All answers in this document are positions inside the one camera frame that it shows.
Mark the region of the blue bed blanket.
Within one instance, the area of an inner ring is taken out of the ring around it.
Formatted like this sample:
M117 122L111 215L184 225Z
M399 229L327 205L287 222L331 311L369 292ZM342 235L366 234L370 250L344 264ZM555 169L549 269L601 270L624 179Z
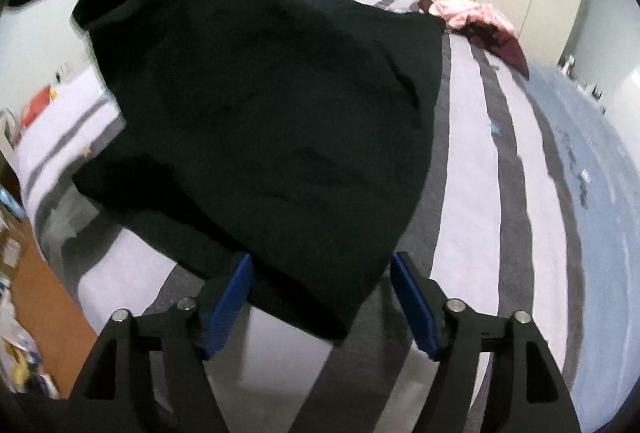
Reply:
M582 429L610 422L639 378L639 174L601 107L551 67L527 93L559 147L582 244L584 335L572 398Z

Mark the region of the pink garment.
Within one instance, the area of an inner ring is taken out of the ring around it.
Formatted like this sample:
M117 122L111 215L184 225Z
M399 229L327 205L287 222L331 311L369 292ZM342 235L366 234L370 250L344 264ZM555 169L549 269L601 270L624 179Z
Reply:
M437 0L427 9L427 13L443 19L446 25L460 30L469 24L481 23L516 36L518 33L510 20L491 3L477 3L471 0Z

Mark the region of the dark red garment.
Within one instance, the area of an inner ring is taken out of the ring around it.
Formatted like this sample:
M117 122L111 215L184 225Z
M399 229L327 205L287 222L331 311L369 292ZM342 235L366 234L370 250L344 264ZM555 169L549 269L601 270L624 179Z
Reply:
M419 0L418 7L422 12L428 14L427 9L433 2L435 1ZM481 23L469 24L460 30L454 30L448 26L447 28L455 34L467 38L472 45L499 57L525 79L529 79L528 63L521 45L518 43L518 35L511 36L496 27Z

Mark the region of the black t-shirt with print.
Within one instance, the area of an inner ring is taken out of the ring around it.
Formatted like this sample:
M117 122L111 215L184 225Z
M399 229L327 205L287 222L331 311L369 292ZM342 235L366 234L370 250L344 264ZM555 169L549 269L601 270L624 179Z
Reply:
M79 0L125 124L73 177L204 278L345 339L418 204L444 23L353 0Z

